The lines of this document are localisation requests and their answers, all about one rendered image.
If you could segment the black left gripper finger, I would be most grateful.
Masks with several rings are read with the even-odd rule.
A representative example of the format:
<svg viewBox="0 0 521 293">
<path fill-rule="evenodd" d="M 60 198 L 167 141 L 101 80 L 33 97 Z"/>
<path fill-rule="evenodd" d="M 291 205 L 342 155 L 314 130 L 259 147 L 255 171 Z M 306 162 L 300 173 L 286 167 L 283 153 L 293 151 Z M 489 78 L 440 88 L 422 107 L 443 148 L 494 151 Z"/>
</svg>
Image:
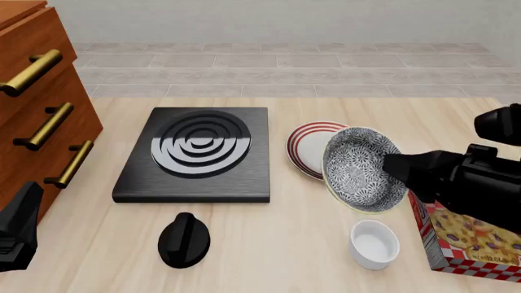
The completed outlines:
<svg viewBox="0 0 521 293">
<path fill-rule="evenodd" d="M 0 211 L 0 237 L 36 238 L 37 215 L 44 190 L 35 181 L 26 182 Z"/>
</svg>

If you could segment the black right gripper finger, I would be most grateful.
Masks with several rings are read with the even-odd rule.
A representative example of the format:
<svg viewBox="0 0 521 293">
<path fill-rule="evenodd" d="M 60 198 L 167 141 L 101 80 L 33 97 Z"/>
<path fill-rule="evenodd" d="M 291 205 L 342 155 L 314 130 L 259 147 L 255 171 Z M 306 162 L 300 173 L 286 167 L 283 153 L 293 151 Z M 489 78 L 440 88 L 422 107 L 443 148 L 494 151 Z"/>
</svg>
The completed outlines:
<svg viewBox="0 0 521 293">
<path fill-rule="evenodd" d="M 464 155 L 449 151 L 430 151 L 416 155 L 388 154 L 383 170 L 403 182 L 424 203 L 434 203 L 446 190 L 448 177 L 461 164 Z"/>
</svg>

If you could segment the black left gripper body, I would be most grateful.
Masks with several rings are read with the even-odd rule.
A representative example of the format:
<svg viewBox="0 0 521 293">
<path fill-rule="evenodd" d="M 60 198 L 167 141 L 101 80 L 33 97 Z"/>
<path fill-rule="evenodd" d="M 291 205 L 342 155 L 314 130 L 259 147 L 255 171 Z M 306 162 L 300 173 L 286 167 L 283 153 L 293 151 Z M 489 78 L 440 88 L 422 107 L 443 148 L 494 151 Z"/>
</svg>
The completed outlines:
<svg viewBox="0 0 521 293">
<path fill-rule="evenodd" d="M 0 273 L 26 270 L 36 250 L 36 229 L 25 229 L 14 234 L 0 231 Z"/>
</svg>

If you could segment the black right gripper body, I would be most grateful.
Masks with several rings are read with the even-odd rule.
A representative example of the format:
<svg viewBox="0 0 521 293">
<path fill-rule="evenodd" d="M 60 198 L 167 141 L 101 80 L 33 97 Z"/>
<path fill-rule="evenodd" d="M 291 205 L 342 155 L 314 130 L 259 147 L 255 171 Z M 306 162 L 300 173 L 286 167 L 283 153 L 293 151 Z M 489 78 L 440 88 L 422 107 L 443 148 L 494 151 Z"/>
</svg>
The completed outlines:
<svg viewBox="0 0 521 293">
<path fill-rule="evenodd" d="M 499 158 L 497 148 L 471 144 L 450 179 L 450 211 L 521 234 L 521 160 Z"/>
</svg>

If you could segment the black white patterned bowl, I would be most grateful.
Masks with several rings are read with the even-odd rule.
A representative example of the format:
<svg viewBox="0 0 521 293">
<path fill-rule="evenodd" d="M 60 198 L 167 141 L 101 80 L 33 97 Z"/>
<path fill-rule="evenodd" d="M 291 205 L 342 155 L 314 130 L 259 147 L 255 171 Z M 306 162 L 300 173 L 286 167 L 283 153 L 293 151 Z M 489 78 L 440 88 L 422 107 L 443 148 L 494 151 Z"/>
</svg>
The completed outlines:
<svg viewBox="0 0 521 293">
<path fill-rule="evenodd" d="M 337 200 L 356 212 L 387 212 L 408 192 L 403 182 L 383 170 L 385 155 L 400 153 L 390 138 L 375 129 L 341 129 L 322 153 L 323 181 Z"/>
</svg>

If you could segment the white ramekin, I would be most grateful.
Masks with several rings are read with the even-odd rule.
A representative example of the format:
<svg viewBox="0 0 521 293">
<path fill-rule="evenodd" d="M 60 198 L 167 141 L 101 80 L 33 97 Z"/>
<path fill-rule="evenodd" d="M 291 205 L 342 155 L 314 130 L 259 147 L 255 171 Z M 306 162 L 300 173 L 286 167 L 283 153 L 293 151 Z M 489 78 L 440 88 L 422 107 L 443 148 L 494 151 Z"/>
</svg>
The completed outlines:
<svg viewBox="0 0 521 293">
<path fill-rule="evenodd" d="M 368 270 L 383 270 L 400 253 L 400 242 L 388 226 L 381 221 L 358 221 L 350 233 L 352 258 Z"/>
</svg>

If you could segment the flat black stove plate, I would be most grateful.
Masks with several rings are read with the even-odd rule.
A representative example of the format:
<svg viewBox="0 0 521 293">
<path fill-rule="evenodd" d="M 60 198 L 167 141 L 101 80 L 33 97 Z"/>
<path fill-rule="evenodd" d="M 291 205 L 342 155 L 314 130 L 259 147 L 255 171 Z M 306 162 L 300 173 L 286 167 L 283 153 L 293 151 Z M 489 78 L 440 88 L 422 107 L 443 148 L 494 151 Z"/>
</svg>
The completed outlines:
<svg viewBox="0 0 521 293">
<path fill-rule="evenodd" d="M 113 188 L 117 203 L 267 203 L 265 107 L 156 107 Z"/>
</svg>

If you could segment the white plate with red rings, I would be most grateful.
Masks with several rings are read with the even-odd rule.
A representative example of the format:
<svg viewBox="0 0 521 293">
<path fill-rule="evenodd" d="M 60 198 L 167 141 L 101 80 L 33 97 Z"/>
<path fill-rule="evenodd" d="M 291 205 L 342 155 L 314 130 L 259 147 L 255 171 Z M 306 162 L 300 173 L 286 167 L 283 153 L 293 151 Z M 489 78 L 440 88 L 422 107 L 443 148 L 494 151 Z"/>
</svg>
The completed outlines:
<svg viewBox="0 0 521 293">
<path fill-rule="evenodd" d="M 286 141 L 289 160 L 305 175 L 322 181 L 322 156 L 326 144 L 346 128 L 347 125 L 333 121 L 312 121 L 298 126 Z"/>
</svg>

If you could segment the printed cookie box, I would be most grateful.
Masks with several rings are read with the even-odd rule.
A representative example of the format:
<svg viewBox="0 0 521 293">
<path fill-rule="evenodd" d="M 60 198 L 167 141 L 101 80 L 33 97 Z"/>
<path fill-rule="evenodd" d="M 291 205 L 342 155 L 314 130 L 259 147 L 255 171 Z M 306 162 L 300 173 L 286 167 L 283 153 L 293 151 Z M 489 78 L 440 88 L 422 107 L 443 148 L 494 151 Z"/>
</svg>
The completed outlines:
<svg viewBox="0 0 521 293">
<path fill-rule="evenodd" d="M 521 282 L 521 234 L 408 197 L 431 270 Z"/>
</svg>

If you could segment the wooden drawer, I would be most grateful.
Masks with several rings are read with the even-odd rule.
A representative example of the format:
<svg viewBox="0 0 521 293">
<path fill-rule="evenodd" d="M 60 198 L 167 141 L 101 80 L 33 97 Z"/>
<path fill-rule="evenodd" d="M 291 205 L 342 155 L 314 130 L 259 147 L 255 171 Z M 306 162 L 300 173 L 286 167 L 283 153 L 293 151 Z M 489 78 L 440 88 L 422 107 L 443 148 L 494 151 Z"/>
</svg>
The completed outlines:
<svg viewBox="0 0 521 293">
<path fill-rule="evenodd" d="M 37 151 L 15 145 L 15 139 L 32 137 L 51 117 L 44 108 L 25 107 L 0 125 L 0 209 L 26 182 L 34 181 L 44 190 L 37 219 L 71 183 L 103 129 L 87 103 L 74 106 Z"/>
<path fill-rule="evenodd" d="M 5 28 L 0 32 L 0 82 L 8 82 L 27 68 L 31 64 L 30 55 L 44 55 L 52 49 L 58 50 L 63 59 L 21 95 L 32 94 L 48 85 L 72 65 L 77 55 L 53 7 L 40 9 Z"/>
<path fill-rule="evenodd" d="M 74 109 L 39 151 L 29 151 L 24 146 L 14 146 L 14 138 L 30 138 L 48 119 L 46 107 L 59 107 L 70 102 Z M 65 161 L 72 156 L 69 146 L 79 145 L 97 138 L 103 127 L 94 110 L 77 70 L 69 66 L 54 78 L 28 106 L 12 118 L 0 114 L 7 122 L 0 126 L 0 163 L 21 161 Z"/>
</svg>

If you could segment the round black stove knob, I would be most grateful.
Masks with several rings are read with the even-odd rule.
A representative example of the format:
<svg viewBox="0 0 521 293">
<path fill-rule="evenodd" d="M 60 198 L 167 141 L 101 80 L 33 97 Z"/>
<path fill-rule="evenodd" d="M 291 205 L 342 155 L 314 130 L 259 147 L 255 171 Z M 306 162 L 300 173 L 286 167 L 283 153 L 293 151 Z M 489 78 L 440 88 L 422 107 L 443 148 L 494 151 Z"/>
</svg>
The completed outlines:
<svg viewBox="0 0 521 293">
<path fill-rule="evenodd" d="M 160 234 L 158 252 L 169 267 L 184 269 L 199 263 L 210 244 L 208 227 L 193 214 L 180 212 Z"/>
</svg>

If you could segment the wooden cabinet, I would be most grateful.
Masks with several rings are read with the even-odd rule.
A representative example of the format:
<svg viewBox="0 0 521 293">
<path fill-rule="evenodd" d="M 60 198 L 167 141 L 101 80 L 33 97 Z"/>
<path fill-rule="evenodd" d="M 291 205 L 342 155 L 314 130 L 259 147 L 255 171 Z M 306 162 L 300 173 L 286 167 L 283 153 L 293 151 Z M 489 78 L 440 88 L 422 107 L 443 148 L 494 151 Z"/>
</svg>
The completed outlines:
<svg viewBox="0 0 521 293">
<path fill-rule="evenodd" d="M 0 0 L 0 209 L 34 181 L 45 214 L 101 133 L 76 59 L 46 0 Z"/>
</svg>

